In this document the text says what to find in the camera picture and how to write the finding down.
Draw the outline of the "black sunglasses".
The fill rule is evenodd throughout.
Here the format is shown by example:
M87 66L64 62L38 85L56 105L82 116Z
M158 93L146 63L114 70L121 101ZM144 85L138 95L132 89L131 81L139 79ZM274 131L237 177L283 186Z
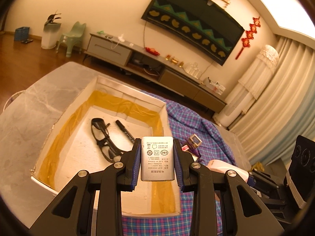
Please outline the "black sunglasses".
M127 153L127 151L118 148L111 140L108 131L109 126L110 123L106 124L103 118L91 119L92 136L94 137L103 157L112 164L120 161L122 155Z

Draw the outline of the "white power adapter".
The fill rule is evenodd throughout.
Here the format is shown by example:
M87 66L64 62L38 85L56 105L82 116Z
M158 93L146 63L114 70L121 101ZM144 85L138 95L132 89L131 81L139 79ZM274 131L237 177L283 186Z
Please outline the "white power adapter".
M175 179L173 137L143 137L140 170L142 181L173 181Z

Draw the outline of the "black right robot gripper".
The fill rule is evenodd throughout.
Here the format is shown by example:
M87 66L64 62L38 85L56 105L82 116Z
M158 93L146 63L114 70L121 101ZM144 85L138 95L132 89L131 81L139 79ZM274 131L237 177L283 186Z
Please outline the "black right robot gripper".
M286 228L314 194L314 142L301 135L297 137L283 178L254 168L249 172L248 183L261 194L262 202Z

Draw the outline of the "white computer mouse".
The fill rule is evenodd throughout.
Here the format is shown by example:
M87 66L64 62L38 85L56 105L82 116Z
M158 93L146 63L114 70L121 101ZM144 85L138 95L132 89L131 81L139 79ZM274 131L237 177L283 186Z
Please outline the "white computer mouse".
M235 174L238 174L246 183L248 182L248 179L249 179L249 173L247 171L221 160L217 160L217 159L210 160L210 162L208 162L207 164L207 167L211 171L215 171L215 172L223 173L223 174L225 174L228 171L234 171Z

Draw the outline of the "blue plaid cloth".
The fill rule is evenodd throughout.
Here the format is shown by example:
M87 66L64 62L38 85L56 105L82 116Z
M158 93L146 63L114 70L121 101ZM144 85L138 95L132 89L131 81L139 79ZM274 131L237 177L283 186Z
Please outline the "blue plaid cloth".
M181 144L196 134L202 141L198 151L201 164L207 165L210 160L218 159L236 165L231 148L225 143L215 125L202 118L195 111L175 101L144 91L167 105L168 122L174 138ZM122 217L124 235L189 235L193 210L193 193L181 193L181 214L162 218Z

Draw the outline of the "small square box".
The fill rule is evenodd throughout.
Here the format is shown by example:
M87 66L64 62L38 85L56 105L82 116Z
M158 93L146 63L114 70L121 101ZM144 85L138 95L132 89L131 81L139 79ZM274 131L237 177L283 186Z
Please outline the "small square box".
M187 138L187 142L194 148L198 148L202 144L202 140L196 135L192 134Z

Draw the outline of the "white foam box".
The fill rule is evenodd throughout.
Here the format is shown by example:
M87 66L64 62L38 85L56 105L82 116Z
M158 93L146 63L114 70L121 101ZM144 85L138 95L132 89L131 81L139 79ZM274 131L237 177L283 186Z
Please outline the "white foam box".
M91 133L91 119L103 118L114 144L125 151L132 142L119 129L119 120L134 138L171 136L166 104L114 80L97 76L70 101L52 126L31 179L57 195L81 170L90 173L109 166Z

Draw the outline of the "black marker pen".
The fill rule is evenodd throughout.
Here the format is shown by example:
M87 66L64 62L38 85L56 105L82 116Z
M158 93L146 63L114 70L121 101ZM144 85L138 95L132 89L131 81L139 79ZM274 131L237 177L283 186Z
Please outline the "black marker pen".
M126 137L132 142L135 142L135 138L132 136L132 134L126 129L126 127L119 121L116 120L115 123L119 127L119 129L126 135Z

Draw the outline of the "striped curtain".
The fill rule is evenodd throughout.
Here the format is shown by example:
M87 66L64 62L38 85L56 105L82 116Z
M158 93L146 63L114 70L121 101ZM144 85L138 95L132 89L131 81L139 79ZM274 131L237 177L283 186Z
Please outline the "striped curtain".
M296 138L314 140L314 49L287 37L279 37L280 61L272 80L230 128L249 162L290 163Z

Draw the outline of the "white tissue box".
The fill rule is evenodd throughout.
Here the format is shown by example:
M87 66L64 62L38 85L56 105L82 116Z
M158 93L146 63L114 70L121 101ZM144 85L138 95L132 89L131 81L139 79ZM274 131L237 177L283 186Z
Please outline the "white tissue box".
M206 87L208 87L210 90L214 91L215 93L222 95L225 91L225 87L220 84L219 82L214 82L209 77L205 78L203 80L203 83Z

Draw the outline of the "white standing air conditioner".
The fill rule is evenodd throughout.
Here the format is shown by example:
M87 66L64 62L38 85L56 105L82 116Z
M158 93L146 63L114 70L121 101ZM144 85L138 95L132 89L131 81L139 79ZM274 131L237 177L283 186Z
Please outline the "white standing air conditioner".
M214 114L216 124L226 128L238 116L246 114L272 79L278 62L277 50L271 45L265 45L226 97L225 107L221 112Z

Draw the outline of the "glass cups set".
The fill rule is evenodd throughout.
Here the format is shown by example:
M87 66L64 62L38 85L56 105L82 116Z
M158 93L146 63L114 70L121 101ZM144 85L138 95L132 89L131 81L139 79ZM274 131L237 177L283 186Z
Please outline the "glass cups set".
M199 69L197 63L186 63L185 65L183 65L183 69L187 74L191 75L194 78L199 79L199 77L201 76L201 70Z

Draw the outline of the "grey tv cabinet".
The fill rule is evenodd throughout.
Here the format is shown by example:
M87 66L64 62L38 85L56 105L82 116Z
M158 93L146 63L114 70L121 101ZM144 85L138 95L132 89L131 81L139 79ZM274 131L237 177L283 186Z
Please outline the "grey tv cabinet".
M141 76L167 88L178 95L193 100L219 113L226 103L214 91L187 74L184 69L161 56L154 56L144 48L128 41L120 42L117 37L91 33L85 56L98 58L125 71Z

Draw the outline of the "red hanging knot ornament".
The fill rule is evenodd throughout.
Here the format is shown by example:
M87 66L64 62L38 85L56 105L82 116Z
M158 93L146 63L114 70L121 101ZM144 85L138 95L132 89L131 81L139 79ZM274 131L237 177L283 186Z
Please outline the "red hanging knot ornament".
M249 30L245 31L246 36L244 38L241 38L242 48L236 55L235 60L238 60L239 56L241 55L245 48L250 47L250 41L254 39L254 35L257 34L257 29L260 27L261 27L260 17L258 18L253 17L253 22L249 24Z

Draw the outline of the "green plastic chair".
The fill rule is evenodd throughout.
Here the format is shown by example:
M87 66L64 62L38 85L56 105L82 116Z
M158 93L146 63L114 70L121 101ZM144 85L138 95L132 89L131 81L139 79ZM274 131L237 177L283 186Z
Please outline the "green plastic chair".
M69 32L62 33L56 47L56 53L59 52L61 44L66 45L66 58L70 58L73 47L79 49L79 54L82 53L83 35L86 29L86 23L81 24L79 21L75 22Z

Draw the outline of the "white planter with plant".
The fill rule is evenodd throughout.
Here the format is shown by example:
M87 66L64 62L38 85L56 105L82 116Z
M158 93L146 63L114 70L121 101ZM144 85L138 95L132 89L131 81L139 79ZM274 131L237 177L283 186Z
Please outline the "white planter with plant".
M57 11L48 16L43 27L43 34L41 40L41 48L45 50L53 49L56 46L58 39L58 32L60 31L61 23L56 20L61 19L60 13Z

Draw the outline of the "red ornament on cabinet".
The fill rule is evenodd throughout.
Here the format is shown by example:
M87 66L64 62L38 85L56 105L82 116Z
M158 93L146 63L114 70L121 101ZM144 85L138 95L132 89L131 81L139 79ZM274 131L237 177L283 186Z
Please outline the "red ornament on cabinet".
M145 47L145 51L148 52L151 55L154 55L154 56L159 56L160 55L160 53L157 50L155 50L154 48Z

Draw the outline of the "blue crate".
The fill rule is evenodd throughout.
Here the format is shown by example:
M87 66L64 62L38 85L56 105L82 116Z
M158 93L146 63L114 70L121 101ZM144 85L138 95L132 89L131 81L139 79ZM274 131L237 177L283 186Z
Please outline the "blue crate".
M28 38L30 27L19 27L14 32L14 41L23 41Z

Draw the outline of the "wall television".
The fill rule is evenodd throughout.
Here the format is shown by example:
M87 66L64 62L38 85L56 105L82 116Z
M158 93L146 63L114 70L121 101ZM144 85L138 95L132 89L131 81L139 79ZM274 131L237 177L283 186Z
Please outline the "wall television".
M193 45L223 65L244 28L211 0L151 0L142 19Z

